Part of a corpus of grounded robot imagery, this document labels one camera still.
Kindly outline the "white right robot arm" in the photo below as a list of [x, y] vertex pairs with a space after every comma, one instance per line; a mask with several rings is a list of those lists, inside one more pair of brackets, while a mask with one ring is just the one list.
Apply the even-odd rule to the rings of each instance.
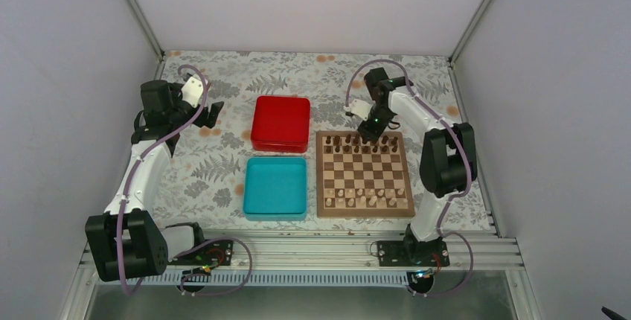
[[362, 119], [363, 141], [380, 140], [395, 117], [423, 139], [419, 172], [425, 192], [396, 247], [401, 261], [420, 266], [445, 250], [442, 222], [448, 207], [477, 177], [475, 133], [470, 124], [448, 121], [433, 110], [413, 92], [407, 76], [390, 78], [384, 68], [373, 68], [364, 81], [373, 102], [355, 100], [349, 108]]

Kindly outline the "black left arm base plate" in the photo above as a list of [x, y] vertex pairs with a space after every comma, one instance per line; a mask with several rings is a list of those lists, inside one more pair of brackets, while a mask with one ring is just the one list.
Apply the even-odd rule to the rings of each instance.
[[233, 254], [232, 240], [218, 240], [209, 243], [204, 248], [187, 255], [172, 259], [173, 266], [217, 267], [230, 266]]

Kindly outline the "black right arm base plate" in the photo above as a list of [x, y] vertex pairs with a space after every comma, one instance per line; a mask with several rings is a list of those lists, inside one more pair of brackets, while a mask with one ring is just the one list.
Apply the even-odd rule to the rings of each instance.
[[449, 266], [446, 243], [438, 238], [428, 242], [381, 240], [377, 242], [377, 257], [381, 267]]

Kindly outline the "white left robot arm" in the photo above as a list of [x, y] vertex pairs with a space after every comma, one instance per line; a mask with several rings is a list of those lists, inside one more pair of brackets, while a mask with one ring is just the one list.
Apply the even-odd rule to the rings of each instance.
[[223, 104], [202, 103], [203, 82], [187, 75], [183, 84], [152, 80], [141, 85], [143, 109], [134, 121], [131, 156], [114, 198], [102, 214], [85, 224], [88, 245], [102, 281], [162, 274], [179, 255], [196, 264], [207, 254], [207, 243], [196, 223], [160, 229], [153, 203], [163, 173], [174, 155], [179, 133], [190, 125], [211, 128]]

